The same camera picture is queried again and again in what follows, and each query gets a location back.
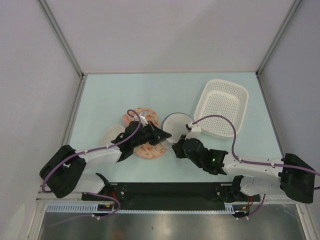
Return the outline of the white mesh laundry bag blue trim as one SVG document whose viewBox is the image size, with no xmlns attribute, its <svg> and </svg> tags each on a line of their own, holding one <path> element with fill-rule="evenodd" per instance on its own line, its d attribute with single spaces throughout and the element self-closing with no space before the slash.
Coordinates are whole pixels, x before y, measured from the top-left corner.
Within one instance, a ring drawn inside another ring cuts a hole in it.
<svg viewBox="0 0 320 240">
<path fill-rule="evenodd" d="M 161 129 L 169 134 L 171 137 L 162 142 L 162 145 L 167 150 L 173 150 L 172 145 L 177 143 L 181 135 L 186 135 L 189 133 L 186 125 L 194 120 L 185 113 L 174 112 L 169 114 L 161 123 Z"/>
</svg>

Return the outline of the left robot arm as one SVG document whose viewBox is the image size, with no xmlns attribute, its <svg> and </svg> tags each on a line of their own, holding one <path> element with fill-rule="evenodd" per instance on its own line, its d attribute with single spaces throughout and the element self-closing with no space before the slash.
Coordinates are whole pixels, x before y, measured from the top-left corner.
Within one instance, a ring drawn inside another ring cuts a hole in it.
<svg viewBox="0 0 320 240">
<path fill-rule="evenodd" d="M 43 180 L 43 193 L 53 193 L 61 199 L 73 192 L 80 181 L 84 181 L 83 172 L 96 165 L 118 163 L 129 158 L 137 147 L 146 144 L 152 147 L 161 144 L 172 135 L 149 121 L 143 125 L 132 121 L 118 133 L 110 143 L 97 148 L 76 151 L 70 145 L 63 145 L 40 170 Z"/>
</svg>

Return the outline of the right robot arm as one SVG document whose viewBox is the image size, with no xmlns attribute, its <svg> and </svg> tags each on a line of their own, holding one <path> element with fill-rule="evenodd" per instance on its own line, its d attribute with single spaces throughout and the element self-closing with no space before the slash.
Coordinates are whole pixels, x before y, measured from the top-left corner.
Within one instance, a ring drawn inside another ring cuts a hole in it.
<svg viewBox="0 0 320 240">
<path fill-rule="evenodd" d="M 211 175 L 233 175 L 235 185 L 230 194 L 237 201 L 253 195 L 284 194 L 299 203 L 313 203 L 316 172 L 295 154 L 245 160 L 233 152 L 208 149 L 200 140 L 185 135 L 172 149 L 178 159 L 189 159 Z"/>
</svg>

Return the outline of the floral pink mesh laundry bag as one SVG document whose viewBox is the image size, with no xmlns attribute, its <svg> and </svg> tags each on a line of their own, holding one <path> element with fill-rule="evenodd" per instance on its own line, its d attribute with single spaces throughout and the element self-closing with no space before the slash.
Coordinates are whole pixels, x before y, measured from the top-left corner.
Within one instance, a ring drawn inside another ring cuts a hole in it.
<svg viewBox="0 0 320 240">
<path fill-rule="evenodd" d="M 130 139 L 119 146 L 123 160 L 132 154 L 148 160 L 164 155 L 166 149 L 162 142 L 172 135 L 160 129 L 158 116 L 154 110 L 138 107 L 125 114 L 123 120 L 126 128 L 121 138 L 125 139 L 133 134 Z"/>
</svg>

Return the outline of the plain white mesh laundry bag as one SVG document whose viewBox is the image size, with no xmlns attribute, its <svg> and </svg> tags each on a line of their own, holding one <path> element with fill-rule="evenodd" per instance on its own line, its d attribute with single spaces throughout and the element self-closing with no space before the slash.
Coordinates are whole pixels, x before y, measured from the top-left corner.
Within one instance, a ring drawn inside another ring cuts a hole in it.
<svg viewBox="0 0 320 240">
<path fill-rule="evenodd" d="M 110 144 L 111 141 L 116 139 L 116 137 L 123 133 L 125 131 L 125 127 L 120 124 L 116 124 L 112 127 L 110 127 L 108 130 L 106 130 L 103 134 L 102 137 L 100 138 L 100 145 L 104 146 L 107 144 Z"/>
</svg>

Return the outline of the white perforated plastic basket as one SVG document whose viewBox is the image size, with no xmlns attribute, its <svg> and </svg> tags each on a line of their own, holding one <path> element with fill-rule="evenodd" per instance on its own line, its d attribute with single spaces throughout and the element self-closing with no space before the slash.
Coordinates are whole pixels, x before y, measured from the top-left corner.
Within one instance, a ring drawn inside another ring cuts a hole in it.
<svg viewBox="0 0 320 240">
<path fill-rule="evenodd" d="M 223 79 L 212 79 L 203 89 L 193 118 L 197 121 L 216 115 L 201 120 L 198 125 L 204 134 L 226 140 L 234 136 L 232 127 L 236 133 L 240 132 L 248 100 L 249 93 L 242 85 Z"/>
</svg>

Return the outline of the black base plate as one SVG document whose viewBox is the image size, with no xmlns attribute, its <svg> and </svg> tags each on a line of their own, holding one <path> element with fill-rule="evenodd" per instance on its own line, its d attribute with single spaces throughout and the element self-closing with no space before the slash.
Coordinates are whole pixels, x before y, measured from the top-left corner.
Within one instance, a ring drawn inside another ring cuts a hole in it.
<svg viewBox="0 0 320 240">
<path fill-rule="evenodd" d="M 131 206 L 186 206 L 211 205 L 212 203 L 260 202 L 258 194 L 247 196 L 236 190 L 230 182 L 171 182 L 171 183 L 109 183 L 100 195 L 116 197 L 120 202 Z"/>
</svg>

